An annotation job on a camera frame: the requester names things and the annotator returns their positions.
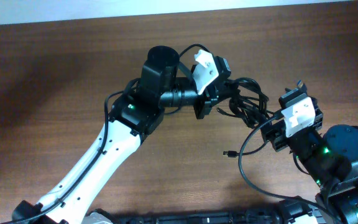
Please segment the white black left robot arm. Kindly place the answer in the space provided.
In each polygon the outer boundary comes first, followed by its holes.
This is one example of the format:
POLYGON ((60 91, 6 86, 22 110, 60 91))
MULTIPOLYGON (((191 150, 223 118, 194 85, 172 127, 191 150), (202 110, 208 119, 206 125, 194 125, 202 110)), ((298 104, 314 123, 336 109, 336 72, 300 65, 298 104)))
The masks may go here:
POLYGON ((35 204, 22 201, 13 223, 81 223, 117 168, 162 122, 167 108, 192 106, 198 119, 235 94, 225 58, 200 46, 188 68, 171 47, 152 47, 141 76, 104 101, 104 124, 69 173, 35 204))

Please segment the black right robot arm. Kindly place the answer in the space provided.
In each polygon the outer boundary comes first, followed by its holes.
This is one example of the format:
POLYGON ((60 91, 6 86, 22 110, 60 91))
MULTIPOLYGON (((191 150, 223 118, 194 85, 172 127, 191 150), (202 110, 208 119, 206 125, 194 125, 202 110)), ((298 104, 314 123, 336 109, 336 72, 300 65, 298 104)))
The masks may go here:
POLYGON ((316 182, 326 223, 358 223, 358 126, 337 124, 320 134, 323 113, 302 82, 278 101, 279 121, 262 128, 263 139, 275 151, 290 148, 316 182))

